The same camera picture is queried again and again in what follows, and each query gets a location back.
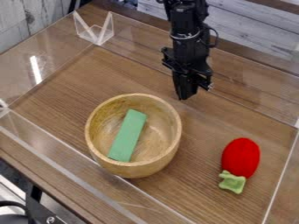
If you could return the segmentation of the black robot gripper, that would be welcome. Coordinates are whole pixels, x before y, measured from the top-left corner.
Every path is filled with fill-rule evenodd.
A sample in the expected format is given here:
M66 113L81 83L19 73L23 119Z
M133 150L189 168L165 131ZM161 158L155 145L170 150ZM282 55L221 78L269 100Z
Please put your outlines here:
M198 88L211 89L213 70L210 56L211 35L199 34L193 38L174 38L173 47L165 47L163 65L173 71L173 82L179 100L187 100Z

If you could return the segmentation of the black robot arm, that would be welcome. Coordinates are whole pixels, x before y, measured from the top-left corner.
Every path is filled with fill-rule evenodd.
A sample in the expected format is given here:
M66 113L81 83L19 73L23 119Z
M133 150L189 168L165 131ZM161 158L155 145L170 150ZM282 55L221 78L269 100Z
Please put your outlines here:
M213 87L213 69L209 64L211 32L218 34L205 20L210 15L206 0L157 0L163 4L167 20L171 23L173 46L163 47L163 65L173 71L173 83L181 100L187 100L202 88Z

